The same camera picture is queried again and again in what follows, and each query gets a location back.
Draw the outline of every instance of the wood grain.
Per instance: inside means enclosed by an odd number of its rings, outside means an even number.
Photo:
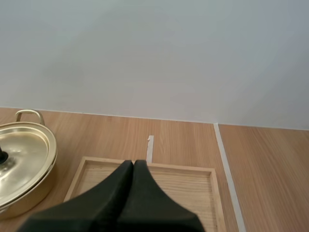
[[[309,228],[309,131],[220,125],[247,231]]]
[[[16,109],[0,108],[0,124],[13,122]],[[154,135],[153,162],[215,168],[225,224],[237,224],[212,124],[41,111],[58,146],[58,179],[48,196],[22,216],[0,221],[1,232],[16,230],[33,212],[63,202],[83,156],[146,159],[147,139]],[[35,115],[22,120],[37,122]]]
[[[123,160],[84,157],[65,200],[91,189],[108,177]],[[148,163],[161,189],[174,201],[196,213],[207,232],[226,232],[222,204],[211,168]]]

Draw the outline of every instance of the pot lid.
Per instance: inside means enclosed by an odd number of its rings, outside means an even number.
[[[0,207],[31,190],[49,171],[56,158],[56,139],[42,123],[15,122],[0,126]]]

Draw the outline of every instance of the white tape line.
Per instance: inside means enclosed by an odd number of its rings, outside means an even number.
[[[241,210],[240,210],[240,206],[239,206],[239,202],[238,202],[238,197],[237,197],[237,194],[236,194],[231,170],[230,170],[230,167],[228,165],[228,161],[227,161],[225,149],[224,149],[224,146],[223,146],[223,142],[222,142],[218,123],[214,123],[213,127],[214,127],[214,131],[216,133],[216,138],[217,138],[218,147],[219,147],[220,154],[221,154],[223,168],[224,168],[224,172],[225,172],[226,179],[227,179],[227,185],[228,185],[228,188],[229,188],[230,194],[231,194],[231,199],[232,199],[232,204],[233,204],[233,207],[234,207],[234,212],[235,212],[235,216],[236,216],[238,230],[239,230],[239,232],[246,232],[245,223],[243,222],[243,218],[242,218],[242,214],[241,214]]]
[[[153,161],[153,147],[154,147],[154,136],[149,135],[148,137],[148,147],[147,147],[147,163],[151,163]]]

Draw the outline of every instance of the wooden tray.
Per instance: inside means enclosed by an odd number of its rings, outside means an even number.
[[[64,201],[97,185],[122,162],[83,157]],[[147,165],[162,190],[175,202],[196,213],[207,232],[226,232],[214,169],[156,163]]]

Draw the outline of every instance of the white wall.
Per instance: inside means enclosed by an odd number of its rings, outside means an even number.
[[[309,129],[308,2],[0,1],[0,106]]]

